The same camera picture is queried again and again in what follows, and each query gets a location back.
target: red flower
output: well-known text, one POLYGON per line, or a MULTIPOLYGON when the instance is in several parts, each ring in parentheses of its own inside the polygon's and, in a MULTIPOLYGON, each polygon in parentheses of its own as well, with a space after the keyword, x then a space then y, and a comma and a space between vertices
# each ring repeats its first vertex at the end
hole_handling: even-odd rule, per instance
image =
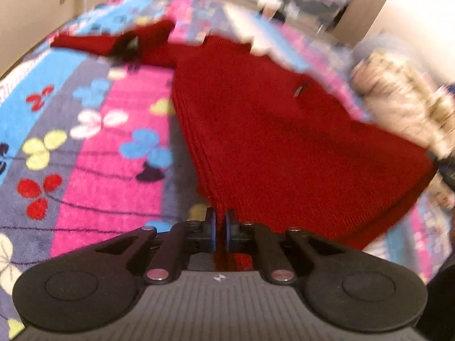
MULTIPOLYGON (((58 174, 51 174, 44 178, 43 190, 45 193, 55 191, 60 187, 62 177, 58 174)), ((17 184, 17 192, 27 199, 35 199, 27 206, 27 215, 36 221, 41 221, 46 216, 47 200, 40 198, 42 190, 39 184, 33 180, 23 179, 17 184)))
POLYGON ((36 112, 40 110, 44 106, 44 97, 50 95, 54 91, 54 86, 47 86, 39 93, 32 93, 30 96, 27 97, 26 103, 33 103, 31 107, 31 111, 36 112))

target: red sweater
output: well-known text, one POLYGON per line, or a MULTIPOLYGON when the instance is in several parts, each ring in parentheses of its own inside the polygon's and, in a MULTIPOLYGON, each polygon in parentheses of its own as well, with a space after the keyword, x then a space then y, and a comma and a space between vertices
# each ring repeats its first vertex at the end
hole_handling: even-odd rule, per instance
MULTIPOLYGON (((234 208, 241 221, 299 226, 361 249, 434 176, 423 148, 352 120, 310 76, 217 36, 197 47, 167 43, 173 27, 138 29, 140 60, 175 68, 172 101, 201 190, 219 214, 234 208)), ((119 40, 127 41, 59 36, 52 46, 106 55, 119 40)))

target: white logo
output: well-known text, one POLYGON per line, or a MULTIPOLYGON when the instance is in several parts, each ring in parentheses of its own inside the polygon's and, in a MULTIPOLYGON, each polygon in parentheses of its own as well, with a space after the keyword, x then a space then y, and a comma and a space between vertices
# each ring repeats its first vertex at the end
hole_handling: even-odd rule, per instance
POLYGON ((213 279, 217 282, 223 282, 226 279, 226 276, 220 273, 214 276, 213 279))

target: ribbed gray surface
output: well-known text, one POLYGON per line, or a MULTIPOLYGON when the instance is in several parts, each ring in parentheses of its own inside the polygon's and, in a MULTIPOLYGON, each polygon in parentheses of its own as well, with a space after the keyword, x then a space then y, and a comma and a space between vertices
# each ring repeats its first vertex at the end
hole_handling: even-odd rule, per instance
POLYGON ((150 286, 124 318, 102 329, 58 335, 25 329, 17 341, 423 341, 412 329, 390 335, 338 330, 305 308, 296 292, 265 282, 258 272, 183 272, 150 286))

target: beige clothing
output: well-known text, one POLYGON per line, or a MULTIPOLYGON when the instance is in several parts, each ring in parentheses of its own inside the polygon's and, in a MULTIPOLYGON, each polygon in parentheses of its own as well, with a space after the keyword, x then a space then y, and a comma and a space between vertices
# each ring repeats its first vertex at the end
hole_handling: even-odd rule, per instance
MULTIPOLYGON (((406 58, 385 51, 374 52, 352 72, 352 86, 363 96, 376 123, 414 142, 440 158, 455 149, 455 103, 436 91, 406 58)), ((455 194, 440 175, 429 192, 445 207, 455 205, 455 194)))

